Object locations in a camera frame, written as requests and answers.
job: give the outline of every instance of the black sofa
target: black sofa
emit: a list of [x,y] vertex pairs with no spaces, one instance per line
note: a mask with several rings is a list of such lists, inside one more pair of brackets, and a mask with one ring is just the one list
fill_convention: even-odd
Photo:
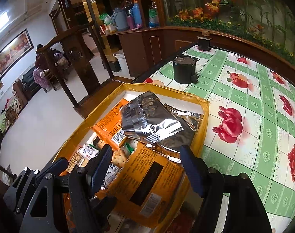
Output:
[[33,97],[33,95],[35,95],[42,88],[34,81],[34,69],[35,66],[33,66],[29,71],[27,71],[22,77],[22,91],[28,98],[28,100],[30,100]]

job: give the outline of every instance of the barcode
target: barcode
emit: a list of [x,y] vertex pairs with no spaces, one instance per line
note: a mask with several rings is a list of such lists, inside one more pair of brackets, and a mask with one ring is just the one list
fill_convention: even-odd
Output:
[[113,137],[112,137],[112,141],[119,145],[123,139],[125,138],[125,135],[124,135],[124,131],[122,129],[120,129]]
[[140,214],[145,217],[150,217],[150,215],[154,212],[155,208],[157,207],[160,201],[161,196],[151,193],[143,209],[140,211]]

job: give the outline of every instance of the glass panel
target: glass panel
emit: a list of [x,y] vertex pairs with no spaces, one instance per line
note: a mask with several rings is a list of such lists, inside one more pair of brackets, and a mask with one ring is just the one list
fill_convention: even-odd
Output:
[[295,18],[282,0],[163,0],[167,25],[235,35],[295,65]]

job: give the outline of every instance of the black label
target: black label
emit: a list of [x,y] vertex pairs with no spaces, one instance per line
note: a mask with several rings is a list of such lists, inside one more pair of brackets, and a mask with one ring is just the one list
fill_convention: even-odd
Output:
[[163,168],[161,164],[153,162],[141,184],[130,198],[131,202],[140,207],[142,206]]

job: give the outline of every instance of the white tile floor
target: white tile floor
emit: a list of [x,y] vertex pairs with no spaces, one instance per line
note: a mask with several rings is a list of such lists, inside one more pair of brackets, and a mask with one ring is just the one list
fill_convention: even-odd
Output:
[[[109,78],[99,54],[90,63],[100,83]],[[114,74],[125,77],[122,71]],[[87,95],[75,70],[71,71],[67,86],[78,102]],[[6,133],[0,164],[3,167],[10,165],[16,174],[25,166],[41,170],[82,121],[60,86],[56,92],[51,89],[45,93],[41,89]]]

